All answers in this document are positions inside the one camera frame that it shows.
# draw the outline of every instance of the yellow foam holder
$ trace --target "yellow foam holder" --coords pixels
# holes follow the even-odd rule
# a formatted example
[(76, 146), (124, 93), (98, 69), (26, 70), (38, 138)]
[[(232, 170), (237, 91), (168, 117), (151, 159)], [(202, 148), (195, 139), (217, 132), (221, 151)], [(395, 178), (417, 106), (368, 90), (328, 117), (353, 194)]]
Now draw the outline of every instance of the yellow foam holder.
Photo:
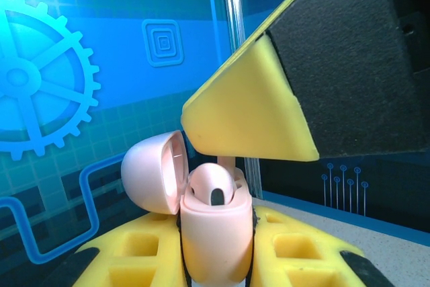
[(149, 213), (84, 244), (99, 254), (74, 287), (186, 287), (176, 216)]
[(340, 254), (362, 256), (359, 249), (270, 208), (255, 210), (251, 287), (365, 287)]
[(184, 104), (183, 129), (200, 153), (291, 161), (319, 158), (300, 104), (265, 34), (292, 1), (285, 0)]

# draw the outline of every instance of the metal rod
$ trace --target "metal rod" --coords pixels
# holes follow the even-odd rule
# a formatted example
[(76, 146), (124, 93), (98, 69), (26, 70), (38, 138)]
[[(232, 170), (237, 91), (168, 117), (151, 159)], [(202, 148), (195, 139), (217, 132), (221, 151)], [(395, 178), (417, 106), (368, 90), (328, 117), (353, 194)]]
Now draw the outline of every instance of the metal rod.
[[(245, 41), (241, 0), (226, 0), (226, 11), (231, 50), (234, 52)], [(263, 189), (261, 187), (260, 162), (258, 159), (245, 158), (245, 176), (251, 195), (262, 199)]]

